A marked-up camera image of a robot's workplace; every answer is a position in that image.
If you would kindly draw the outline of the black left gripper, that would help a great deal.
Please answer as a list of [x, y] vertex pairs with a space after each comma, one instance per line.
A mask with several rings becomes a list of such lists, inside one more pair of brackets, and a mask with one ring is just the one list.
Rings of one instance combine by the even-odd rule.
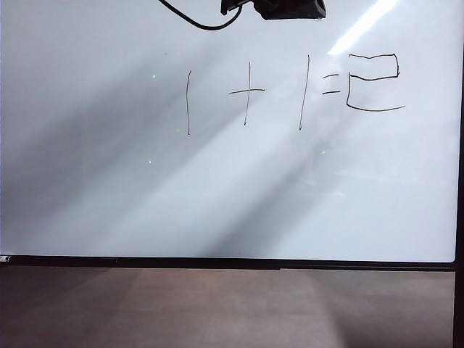
[[253, 1], [254, 9], [265, 20], [312, 19], [326, 17], [326, 7], [318, 0]]

